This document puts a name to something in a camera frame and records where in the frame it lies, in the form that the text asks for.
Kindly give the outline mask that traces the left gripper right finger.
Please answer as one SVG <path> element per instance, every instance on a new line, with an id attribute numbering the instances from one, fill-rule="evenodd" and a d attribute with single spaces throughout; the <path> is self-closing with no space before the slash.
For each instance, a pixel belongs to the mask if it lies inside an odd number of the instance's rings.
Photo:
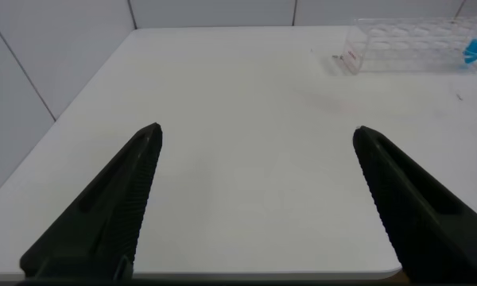
<path id="1" fill-rule="evenodd" d="M 477 284 L 477 213 L 378 131 L 359 127 L 353 146 L 406 276 Z"/>

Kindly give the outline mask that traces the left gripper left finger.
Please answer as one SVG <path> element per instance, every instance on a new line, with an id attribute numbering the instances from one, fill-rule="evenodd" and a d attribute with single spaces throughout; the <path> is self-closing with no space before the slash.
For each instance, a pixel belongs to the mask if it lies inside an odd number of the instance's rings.
<path id="1" fill-rule="evenodd" d="M 28 279 L 130 279 L 162 147 L 140 129 L 23 254 Z"/>

